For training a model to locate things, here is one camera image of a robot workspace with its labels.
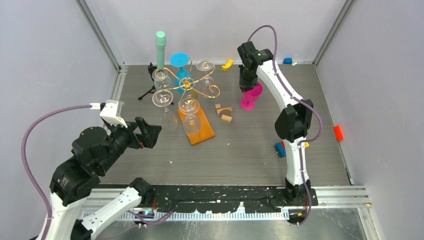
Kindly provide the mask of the pink plastic wine glass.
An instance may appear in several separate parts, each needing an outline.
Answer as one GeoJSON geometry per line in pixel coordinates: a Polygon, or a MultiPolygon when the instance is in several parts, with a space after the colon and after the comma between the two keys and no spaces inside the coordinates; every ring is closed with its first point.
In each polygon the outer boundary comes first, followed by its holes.
{"type": "Polygon", "coordinates": [[[262,95],[263,86],[258,83],[252,90],[243,93],[243,98],[240,101],[240,107],[245,111],[251,111],[255,108],[256,100],[262,95]]]}

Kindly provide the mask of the clear wine glass front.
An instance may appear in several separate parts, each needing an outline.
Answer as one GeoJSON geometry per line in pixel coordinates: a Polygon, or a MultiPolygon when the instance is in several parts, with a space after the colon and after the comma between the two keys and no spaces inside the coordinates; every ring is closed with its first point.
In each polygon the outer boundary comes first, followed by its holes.
{"type": "Polygon", "coordinates": [[[189,137],[195,137],[200,133],[201,121],[196,113],[200,110],[200,103],[194,97],[185,97],[178,104],[179,111],[184,115],[182,124],[185,133],[189,137]]]}

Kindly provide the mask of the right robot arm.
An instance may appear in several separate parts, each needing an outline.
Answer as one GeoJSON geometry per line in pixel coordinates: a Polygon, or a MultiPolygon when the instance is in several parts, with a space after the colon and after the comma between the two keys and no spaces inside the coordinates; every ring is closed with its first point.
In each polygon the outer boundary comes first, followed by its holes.
{"type": "Polygon", "coordinates": [[[239,66],[239,88],[247,96],[259,86],[259,80],[269,89],[278,104],[280,114],[274,123],[275,132],[285,146],[287,174],[285,198],[291,205],[312,206],[309,175],[306,170],[306,137],[311,126],[314,105],[303,99],[291,87],[277,66],[269,49],[258,50],[252,41],[242,43],[237,52],[242,64],[239,66]]]}

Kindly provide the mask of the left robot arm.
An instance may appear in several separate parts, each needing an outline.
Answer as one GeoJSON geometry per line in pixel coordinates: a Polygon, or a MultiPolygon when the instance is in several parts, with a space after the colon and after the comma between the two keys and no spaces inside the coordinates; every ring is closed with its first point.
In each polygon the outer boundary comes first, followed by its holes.
{"type": "Polygon", "coordinates": [[[37,240],[94,240],[117,217],[137,207],[148,207],[154,187],[141,177],[95,213],[79,218],[83,204],[96,188],[100,177],[128,149],[152,149],[162,126],[150,125],[142,117],[126,126],[95,126],[83,130],[72,142],[72,157],[54,171],[50,183],[51,207],[37,240]]]}

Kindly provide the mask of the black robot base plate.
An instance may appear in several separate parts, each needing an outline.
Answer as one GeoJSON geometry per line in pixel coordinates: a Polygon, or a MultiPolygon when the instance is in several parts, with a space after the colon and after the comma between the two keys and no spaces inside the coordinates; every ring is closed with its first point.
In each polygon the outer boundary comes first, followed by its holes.
{"type": "Polygon", "coordinates": [[[234,213],[244,209],[246,213],[277,213],[283,207],[317,206],[315,190],[295,193],[283,186],[257,185],[153,185],[143,197],[139,207],[160,213],[212,212],[234,213]]]}

